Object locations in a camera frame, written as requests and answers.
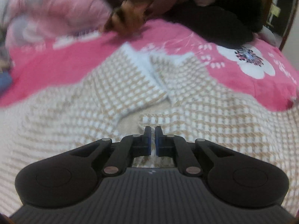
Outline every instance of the silver screw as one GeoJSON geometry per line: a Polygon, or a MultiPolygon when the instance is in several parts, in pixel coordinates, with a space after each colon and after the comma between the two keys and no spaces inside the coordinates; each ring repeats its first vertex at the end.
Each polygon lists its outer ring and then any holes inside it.
{"type": "Polygon", "coordinates": [[[200,173],[200,168],[199,167],[187,167],[186,172],[189,174],[199,174],[200,173]]]}
{"type": "Polygon", "coordinates": [[[105,167],[104,172],[107,174],[115,174],[118,172],[118,168],[114,166],[105,167]]]}

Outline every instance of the pink blanket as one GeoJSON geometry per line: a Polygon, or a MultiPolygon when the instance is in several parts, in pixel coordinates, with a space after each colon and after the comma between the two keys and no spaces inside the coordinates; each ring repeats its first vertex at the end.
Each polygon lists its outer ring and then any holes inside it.
{"type": "Polygon", "coordinates": [[[142,33],[129,40],[114,33],[94,32],[11,49],[14,84],[0,99],[0,107],[49,86],[78,82],[126,41],[142,51],[170,55],[193,52],[220,83],[252,95],[272,111],[290,108],[290,99],[296,96],[297,71],[266,42],[257,39],[238,50],[226,49],[207,43],[184,26],[155,20],[147,22],[142,33]]]}

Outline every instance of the white flower print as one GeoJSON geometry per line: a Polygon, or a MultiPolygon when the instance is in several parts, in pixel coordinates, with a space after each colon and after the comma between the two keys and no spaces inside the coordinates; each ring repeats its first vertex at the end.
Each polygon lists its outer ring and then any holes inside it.
{"type": "Polygon", "coordinates": [[[252,45],[246,44],[240,49],[227,49],[217,46],[218,52],[225,58],[237,62],[242,72],[255,79],[263,79],[265,73],[275,76],[273,66],[263,58],[262,53],[252,45]]]}

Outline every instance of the beige and white checkered fabric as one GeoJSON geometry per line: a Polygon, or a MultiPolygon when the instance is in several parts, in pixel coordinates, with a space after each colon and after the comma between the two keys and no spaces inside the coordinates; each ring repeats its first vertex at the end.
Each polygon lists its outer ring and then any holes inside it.
{"type": "Polygon", "coordinates": [[[290,180],[283,206],[299,208],[299,109],[270,112],[251,96],[234,93],[211,78],[194,57],[181,65],[152,58],[173,107],[142,114],[140,126],[161,125],[164,133],[194,142],[204,138],[281,168],[290,180]]]}
{"type": "Polygon", "coordinates": [[[6,112],[17,123],[0,131],[6,147],[0,150],[1,213],[21,205],[14,180],[23,167],[101,138],[119,141],[122,117],[165,99],[132,60],[120,48],[79,84],[49,88],[6,112]]]}

